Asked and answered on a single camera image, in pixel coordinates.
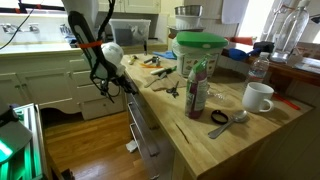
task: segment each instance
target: wooden floor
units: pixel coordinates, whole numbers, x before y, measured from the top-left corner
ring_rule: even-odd
[[[65,122],[45,127],[49,153],[60,171],[69,168],[77,180],[148,179],[139,152],[125,146],[131,141],[126,112]]]

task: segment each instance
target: green lid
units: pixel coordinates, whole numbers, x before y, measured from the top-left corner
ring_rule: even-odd
[[[177,34],[176,39],[182,46],[203,49],[223,48],[229,43],[224,37],[207,32],[182,31]]]

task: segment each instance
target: faucet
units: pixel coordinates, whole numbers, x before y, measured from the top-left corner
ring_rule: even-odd
[[[39,23],[29,23],[29,31],[30,32],[39,32],[40,29],[38,28]]]
[[[14,34],[17,30],[18,32],[21,32],[21,29],[18,29],[19,27],[12,24],[0,24],[2,26],[2,29],[7,34]]]
[[[2,29],[5,33],[7,34],[14,34],[17,30],[18,32],[34,32],[37,33],[39,32],[39,28],[37,27],[39,24],[38,23],[29,23],[29,29],[23,30],[19,28],[16,25],[12,25],[10,23],[6,24],[0,24],[2,26]]]

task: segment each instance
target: red object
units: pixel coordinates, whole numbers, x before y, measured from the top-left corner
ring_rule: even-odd
[[[140,65],[144,68],[163,68],[162,66],[153,66],[149,64],[143,64],[143,63],[140,63]]]
[[[297,106],[297,105],[293,104],[292,102],[284,99],[283,97],[281,97],[281,96],[280,96],[279,94],[277,94],[277,93],[273,93],[273,97],[275,97],[276,99],[278,99],[278,100],[286,103],[287,105],[289,105],[289,106],[292,107],[293,109],[300,110],[300,107],[299,107],[299,106]]]
[[[86,48],[91,48],[91,47],[95,47],[95,46],[101,46],[101,44],[102,44],[102,40],[91,42],[91,43],[87,43],[87,44],[78,44],[78,46],[81,49],[86,49]]]
[[[253,45],[252,37],[225,37],[230,42]]]
[[[14,10],[16,11],[17,14],[20,14],[20,13],[21,13],[21,12],[20,12],[20,9],[18,9],[18,8],[14,8]]]

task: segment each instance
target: blue object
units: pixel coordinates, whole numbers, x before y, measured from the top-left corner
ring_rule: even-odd
[[[164,53],[160,53],[160,52],[153,52],[154,55],[157,55],[157,56],[161,56],[161,57],[164,57],[164,58],[167,58],[167,59],[174,59],[176,60],[177,58],[173,55],[173,52],[172,51],[166,51]]]
[[[233,60],[236,60],[236,61],[242,61],[251,55],[259,54],[260,52],[261,52],[260,48],[256,48],[253,51],[250,51],[248,53],[245,53],[244,51],[242,51],[240,49],[230,48],[229,49],[229,57]]]

